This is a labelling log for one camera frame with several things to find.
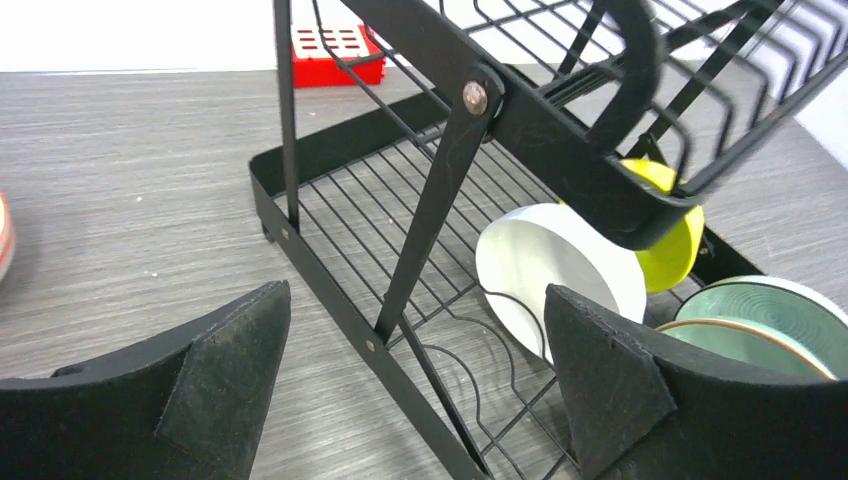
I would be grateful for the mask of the white bowl red floral pattern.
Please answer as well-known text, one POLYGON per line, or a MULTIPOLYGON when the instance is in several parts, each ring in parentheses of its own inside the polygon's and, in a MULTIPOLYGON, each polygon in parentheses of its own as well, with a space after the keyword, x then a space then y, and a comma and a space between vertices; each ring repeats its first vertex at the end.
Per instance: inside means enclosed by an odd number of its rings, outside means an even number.
POLYGON ((14 259, 17 245, 16 228, 13 222, 8 201, 1 194, 1 257, 0 257, 0 279, 6 277, 14 259))

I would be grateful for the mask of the celadon bowl with flower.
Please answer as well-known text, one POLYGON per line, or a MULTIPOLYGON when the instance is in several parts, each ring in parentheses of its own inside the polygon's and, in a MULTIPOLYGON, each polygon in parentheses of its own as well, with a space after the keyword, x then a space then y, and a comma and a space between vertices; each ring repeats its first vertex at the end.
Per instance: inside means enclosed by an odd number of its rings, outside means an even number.
POLYGON ((801 377, 837 380, 812 351, 789 335, 741 318, 693 318, 656 327, 657 332, 732 360, 801 377))

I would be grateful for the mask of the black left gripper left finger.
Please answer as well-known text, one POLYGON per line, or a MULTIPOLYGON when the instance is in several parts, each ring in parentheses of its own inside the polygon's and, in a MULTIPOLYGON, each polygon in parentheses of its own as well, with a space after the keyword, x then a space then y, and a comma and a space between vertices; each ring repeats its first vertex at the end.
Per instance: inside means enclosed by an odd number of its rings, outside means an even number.
POLYGON ((5 479, 246 479, 286 345, 290 287, 269 282, 195 320, 1 382, 5 479))

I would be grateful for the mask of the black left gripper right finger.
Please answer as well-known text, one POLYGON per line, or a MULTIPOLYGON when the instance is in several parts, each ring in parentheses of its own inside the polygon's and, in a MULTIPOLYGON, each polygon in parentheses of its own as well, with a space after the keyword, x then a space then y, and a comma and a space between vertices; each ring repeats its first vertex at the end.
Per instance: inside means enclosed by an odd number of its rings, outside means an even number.
POLYGON ((843 479, 847 385, 731 360, 558 285, 549 348, 585 479, 843 479))

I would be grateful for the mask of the black wire dish rack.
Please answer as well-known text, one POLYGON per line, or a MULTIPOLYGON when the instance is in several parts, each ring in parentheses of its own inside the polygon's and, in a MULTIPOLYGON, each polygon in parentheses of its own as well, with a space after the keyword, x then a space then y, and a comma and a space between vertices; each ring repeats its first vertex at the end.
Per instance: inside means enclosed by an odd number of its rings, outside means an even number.
POLYGON ((847 106, 843 1, 354 1, 395 101, 296 131, 278 55, 283 144, 249 164, 264 237, 321 308, 291 297, 303 420, 279 479, 557 479, 580 475, 554 369, 480 286, 483 229, 521 207, 571 207, 647 250, 701 205, 698 256, 648 293, 644 325, 743 275, 809 287, 847 313, 847 170, 800 125, 847 106), (676 172, 664 193, 626 168, 676 172))

